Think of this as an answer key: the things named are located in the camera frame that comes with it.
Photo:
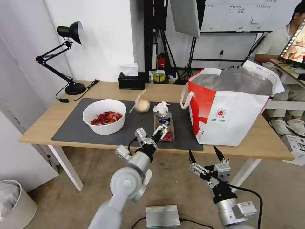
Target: trash bin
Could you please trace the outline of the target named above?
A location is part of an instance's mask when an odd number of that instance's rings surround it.
[[[29,197],[26,191],[23,190],[21,184],[15,180],[3,180],[7,184],[14,184],[19,186],[20,194],[16,204],[12,210],[5,217],[3,222],[0,222],[0,229],[22,229],[32,220],[34,217],[37,205]]]

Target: crayfish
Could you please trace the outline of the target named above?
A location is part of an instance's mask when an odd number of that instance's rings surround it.
[[[92,120],[91,125],[94,126],[99,126],[99,124],[108,125],[116,122],[121,117],[122,115],[119,112],[106,111],[100,115],[97,115],[97,118]]]

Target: lamp shade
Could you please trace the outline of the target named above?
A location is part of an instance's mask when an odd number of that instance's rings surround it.
[[[82,44],[82,40],[84,39],[83,26],[80,21],[72,23],[70,27],[58,26],[57,33],[61,37],[71,37],[79,44]]]

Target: gray robot arm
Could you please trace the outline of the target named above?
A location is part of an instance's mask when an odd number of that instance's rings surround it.
[[[124,168],[116,171],[110,181],[112,198],[103,203],[97,210],[88,229],[119,229],[122,223],[122,210],[127,200],[138,201],[145,192],[145,189],[152,177],[152,172],[148,165],[153,160],[157,143],[162,140],[168,132],[170,118],[161,124],[153,133],[151,138],[146,138],[147,134],[143,128],[135,132],[141,148],[136,150],[135,155],[120,145],[115,153],[127,161]]]
[[[228,185],[231,168],[229,159],[225,159],[223,154],[214,146],[216,155],[220,160],[219,164],[202,167],[196,163],[191,151],[190,170],[206,180],[208,186],[214,193],[214,203],[218,208],[219,219],[224,228],[229,229],[253,229],[244,225],[248,218],[255,215],[257,210],[252,201],[237,203],[237,195],[231,191]]]

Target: black tissue box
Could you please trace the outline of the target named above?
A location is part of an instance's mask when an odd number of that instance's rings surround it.
[[[120,89],[145,89],[145,73],[139,73],[138,76],[126,76],[121,72],[118,81]]]

